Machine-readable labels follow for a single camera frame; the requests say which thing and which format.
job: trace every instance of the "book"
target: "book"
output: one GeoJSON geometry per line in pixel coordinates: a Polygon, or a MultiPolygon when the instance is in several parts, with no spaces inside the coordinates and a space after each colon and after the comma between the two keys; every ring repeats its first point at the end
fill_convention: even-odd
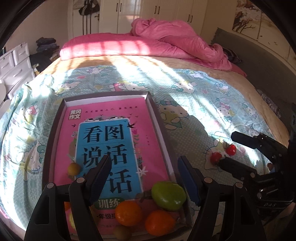
{"type": "MultiPolygon", "coordinates": [[[[56,151],[54,182],[71,183],[68,165],[81,166],[84,176],[105,153],[110,153],[112,170],[101,196],[94,203],[101,235],[111,235],[119,223],[115,208],[124,200],[135,200],[144,218],[158,209],[151,188],[169,175],[145,98],[132,98],[67,107],[56,151]]],[[[69,230],[75,230],[67,220],[69,230]]],[[[144,219],[134,232],[145,232],[144,219]]]]}

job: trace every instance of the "hello kitty bed sheet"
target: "hello kitty bed sheet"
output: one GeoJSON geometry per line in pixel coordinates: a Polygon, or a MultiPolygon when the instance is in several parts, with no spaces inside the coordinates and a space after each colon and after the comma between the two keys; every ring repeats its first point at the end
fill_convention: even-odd
{"type": "MultiPolygon", "coordinates": [[[[210,163],[212,152],[226,155],[223,142],[239,131],[272,136],[255,108],[223,79],[203,71],[166,66],[99,65],[40,74],[23,85],[0,120],[1,208],[26,228],[41,194],[44,153],[49,132],[63,98],[106,91],[150,91],[178,156],[218,183],[236,180],[210,163]]],[[[267,173],[267,160],[258,151],[236,144],[234,158],[267,173]]],[[[198,208],[192,206],[192,214],[198,208]]],[[[221,227],[223,206],[217,217],[221,227]]]]}

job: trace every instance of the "bird illustration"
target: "bird illustration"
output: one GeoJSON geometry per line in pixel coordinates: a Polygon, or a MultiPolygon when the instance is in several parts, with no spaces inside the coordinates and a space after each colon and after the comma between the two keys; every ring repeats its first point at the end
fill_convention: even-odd
{"type": "Polygon", "coordinates": [[[135,128],[135,127],[134,127],[135,124],[136,124],[136,122],[135,122],[134,124],[131,124],[131,125],[128,124],[128,127],[129,127],[129,128],[135,128]]]}

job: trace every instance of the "pink book cover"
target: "pink book cover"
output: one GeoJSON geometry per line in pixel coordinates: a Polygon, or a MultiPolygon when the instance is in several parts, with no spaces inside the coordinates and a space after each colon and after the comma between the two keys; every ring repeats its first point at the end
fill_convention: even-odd
{"type": "MultiPolygon", "coordinates": [[[[69,184],[73,179],[67,175],[67,168],[75,161],[75,149],[79,124],[87,119],[106,120],[112,117],[129,119],[131,138],[133,140],[136,155],[137,174],[140,178],[143,193],[136,195],[134,200],[141,206],[144,214],[142,222],[133,227],[133,232],[142,232],[144,220],[147,215],[158,209],[151,198],[151,188],[158,181],[169,180],[165,161],[155,134],[152,120],[147,109],[145,98],[124,99],[108,102],[100,102],[86,105],[68,107],[65,112],[59,140],[57,145],[54,182],[56,185],[69,184]]],[[[98,230],[101,235],[111,235],[113,229],[119,223],[115,219],[115,208],[124,199],[120,194],[114,198],[99,199],[93,205],[93,210],[98,219],[98,230]]],[[[70,225],[69,215],[66,211],[69,231],[76,234],[70,225]]]]}

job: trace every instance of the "orange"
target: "orange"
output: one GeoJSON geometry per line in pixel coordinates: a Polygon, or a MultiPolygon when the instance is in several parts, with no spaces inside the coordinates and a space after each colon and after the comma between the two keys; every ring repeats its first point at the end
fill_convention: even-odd
{"type": "Polygon", "coordinates": [[[71,208],[70,202],[64,202],[64,205],[65,205],[65,211],[71,208]]]}
{"type": "Polygon", "coordinates": [[[115,218],[123,226],[134,226],[143,218],[142,209],[133,201],[123,201],[115,208],[115,218]]]}
{"type": "Polygon", "coordinates": [[[150,213],[145,221],[147,232],[154,236],[162,236],[173,230],[175,219],[164,210],[155,210],[150,213]]]}

